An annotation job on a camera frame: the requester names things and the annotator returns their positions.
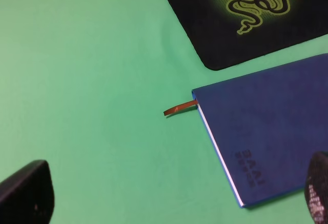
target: green snake logo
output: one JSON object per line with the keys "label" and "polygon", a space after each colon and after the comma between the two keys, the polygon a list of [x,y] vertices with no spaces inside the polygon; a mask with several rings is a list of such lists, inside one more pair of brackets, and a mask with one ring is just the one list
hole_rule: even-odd
{"label": "green snake logo", "polygon": [[283,15],[289,12],[289,0],[230,0],[227,10],[233,14],[246,17],[241,21],[238,34],[248,33],[254,27],[262,25],[261,14],[266,11],[274,15]]}

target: black mouse pad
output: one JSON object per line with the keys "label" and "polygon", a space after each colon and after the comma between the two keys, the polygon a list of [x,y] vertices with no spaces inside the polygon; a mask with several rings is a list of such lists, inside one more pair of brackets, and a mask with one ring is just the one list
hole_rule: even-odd
{"label": "black mouse pad", "polygon": [[328,0],[168,0],[212,70],[328,33]]}

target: black object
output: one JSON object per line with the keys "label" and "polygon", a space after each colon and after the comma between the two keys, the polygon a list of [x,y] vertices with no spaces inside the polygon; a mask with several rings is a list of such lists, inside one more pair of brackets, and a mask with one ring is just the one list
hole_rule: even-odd
{"label": "black object", "polygon": [[54,192],[47,161],[35,160],[0,184],[1,224],[48,224]]}
{"label": "black object", "polygon": [[203,64],[220,70],[328,33],[328,0],[168,0]]}
{"label": "black object", "polygon": [[316,152],[310,161],[305,200],[315,224],[328,223],[328,153]]}

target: green table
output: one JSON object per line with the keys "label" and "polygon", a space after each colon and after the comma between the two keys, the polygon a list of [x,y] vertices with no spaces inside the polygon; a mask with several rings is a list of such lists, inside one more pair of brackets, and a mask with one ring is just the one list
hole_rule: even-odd
{"label": "green table", "polygon": [[191,89],[326,52],[206,69],[167,0],[0,0],[0,179],[46,159],[52,223],[312,223],[303,193],[236,203]]}

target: notebook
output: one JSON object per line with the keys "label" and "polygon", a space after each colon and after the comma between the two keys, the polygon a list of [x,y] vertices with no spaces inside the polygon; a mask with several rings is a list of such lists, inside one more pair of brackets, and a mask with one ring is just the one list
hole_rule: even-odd
{"label": "notebook", "polygon": [[328,33],[328,0],[168,0],[203,64],[224,69]]}
{"label": "notebook", "polygon": [[327,70],[323,54],[192,91],[241,207],[303,188],[328,151]]}

